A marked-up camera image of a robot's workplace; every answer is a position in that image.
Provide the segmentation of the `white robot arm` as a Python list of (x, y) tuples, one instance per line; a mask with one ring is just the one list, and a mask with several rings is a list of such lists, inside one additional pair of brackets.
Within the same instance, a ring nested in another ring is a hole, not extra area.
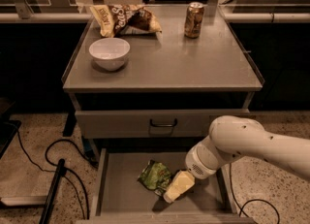
[(186, 169), (175, 175), (164, 200), (173, 203), (194, 186), (196, 179), (206, 179), (243, 156), (262, 159), (310, 179), (309, 140), (267, 132), (253, 119), (223, 115), (211, 122), (207, 137), (188, 151)]

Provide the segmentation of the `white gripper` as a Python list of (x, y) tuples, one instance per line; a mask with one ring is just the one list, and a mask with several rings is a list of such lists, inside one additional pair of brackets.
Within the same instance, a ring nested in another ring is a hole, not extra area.
[(209, 137), (195, 144), (185, 157), (188, 171), (179, 171), (167, 188), (163, 198), (171, 204), (195, 184), (195, 178), (206, 179), (227, 163), (226, 153), (215, 147)]

